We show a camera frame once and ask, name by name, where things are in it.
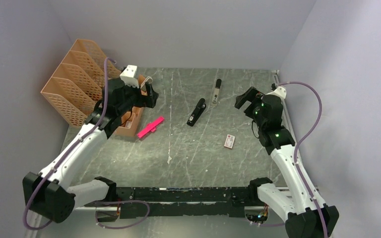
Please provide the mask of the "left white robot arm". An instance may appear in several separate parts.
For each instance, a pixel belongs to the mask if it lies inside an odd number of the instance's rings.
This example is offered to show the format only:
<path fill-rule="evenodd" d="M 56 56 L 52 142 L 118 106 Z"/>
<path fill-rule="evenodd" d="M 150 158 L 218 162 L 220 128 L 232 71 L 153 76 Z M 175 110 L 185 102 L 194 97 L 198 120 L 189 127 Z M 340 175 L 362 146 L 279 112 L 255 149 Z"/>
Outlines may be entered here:
<path fill-rule="evenodd" d="M 105 81 L 103 97 L 96 102 L 93 112 L 87 117 L 75 139 L 39 173 L 29 172 L 22 180 L 25 209 L 23 223 L 28 229 L 27 214 L 33 211 L 61 223 L 72 211 L 86 204 L 100 201 L 105 206 L 115 204 L 118 199 L 116 183 L 96 177 L 91 182 L 71 186 L 73 177 L 94 149 L 101 147 L 120 127 L 122 116 L 133 107 L 153 108 L 158 99 L 151 83 L 145 82 L 143 95 L 138 83 L 121 78 Z"/>

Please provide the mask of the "pink plastic staple remover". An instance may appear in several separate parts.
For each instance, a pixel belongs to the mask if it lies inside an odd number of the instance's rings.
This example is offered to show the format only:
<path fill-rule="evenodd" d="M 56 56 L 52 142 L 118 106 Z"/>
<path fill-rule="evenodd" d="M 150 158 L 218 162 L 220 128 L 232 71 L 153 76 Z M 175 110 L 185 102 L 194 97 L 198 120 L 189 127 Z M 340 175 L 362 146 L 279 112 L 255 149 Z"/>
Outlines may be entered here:
<path fill-rule="evenodd" d="M 165 119 L 163 116 L 158 117 L 155 121 L 149 123 L 144 129 L 142 129 L 136 136 L 139 139 L 143 139 L 148 134 L 155 132 L 157 126 L 159 126 L 164 120 Z"/>

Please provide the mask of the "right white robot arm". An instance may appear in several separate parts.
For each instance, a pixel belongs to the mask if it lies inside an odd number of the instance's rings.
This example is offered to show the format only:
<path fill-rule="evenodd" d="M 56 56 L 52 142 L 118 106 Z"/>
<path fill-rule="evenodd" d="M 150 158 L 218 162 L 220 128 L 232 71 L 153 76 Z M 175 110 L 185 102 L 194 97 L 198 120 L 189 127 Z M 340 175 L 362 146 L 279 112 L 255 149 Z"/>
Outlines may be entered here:
<path fill-rule="evenodd" d="M 329 238 L 339 218 L 336 206 L 327 205 L 311 181 L 298 154 L 298 142 L 282 124 L 286 89 L 276 87 L 268 94 L 250 87 L 236 97 L 235 108 L 250 105 L 244 113 L 256 125 L 258 140 L 278 166 L 290 197 L 266 178 L 248 191 L 253 205 L 264 202 L 283 221 L 290 238 Z"/>

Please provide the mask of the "red white staple box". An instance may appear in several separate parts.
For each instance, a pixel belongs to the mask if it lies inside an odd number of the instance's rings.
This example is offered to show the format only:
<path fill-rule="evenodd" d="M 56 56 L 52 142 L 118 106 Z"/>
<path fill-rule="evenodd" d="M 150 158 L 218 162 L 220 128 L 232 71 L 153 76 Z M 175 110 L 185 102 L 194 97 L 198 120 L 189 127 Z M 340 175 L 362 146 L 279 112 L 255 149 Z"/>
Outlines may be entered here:
<path fill-rule="evenodd" d="M 228 135 L 226 136 L 226 140 L 225 140 L 225 143 L 224 143 L 224 147 L 225 147 L 225 148 L 232 149 L 233 146 L 234 146 L 235 139 L 236 139 L 235 136 L 228 134 Z"/>

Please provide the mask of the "beige black stapler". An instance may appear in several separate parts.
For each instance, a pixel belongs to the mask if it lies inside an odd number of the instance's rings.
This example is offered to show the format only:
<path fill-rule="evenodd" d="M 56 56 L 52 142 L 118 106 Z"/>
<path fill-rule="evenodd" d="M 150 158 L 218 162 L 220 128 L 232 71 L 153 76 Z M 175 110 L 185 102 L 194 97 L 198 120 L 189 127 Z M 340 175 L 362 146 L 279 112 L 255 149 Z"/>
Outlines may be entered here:
<path fill-rule="evenodd" d="M 213 97 L 212 97 L 212 104 L 217 104 L 218 103 L 218 98 L 219 98 L 219 92 L 221 88 L 222 80 L 218 78 L 215 82 L 214 85 L 214 91 L 213 91 Z"/>

